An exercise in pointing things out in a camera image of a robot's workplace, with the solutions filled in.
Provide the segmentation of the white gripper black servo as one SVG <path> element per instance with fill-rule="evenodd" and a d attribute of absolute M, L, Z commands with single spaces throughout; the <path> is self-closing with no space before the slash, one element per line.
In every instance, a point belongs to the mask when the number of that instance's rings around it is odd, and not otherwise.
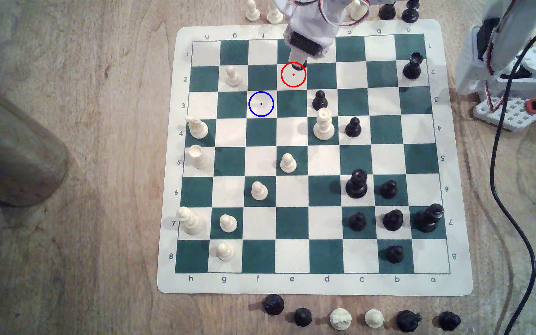
<path fill-rule="evenodd" d="M 288 19 L 284 41 L 290 47 L 288 62 L 322 58 L 332 45 L 346 16 L 348 1 L 275 1 Z"/>

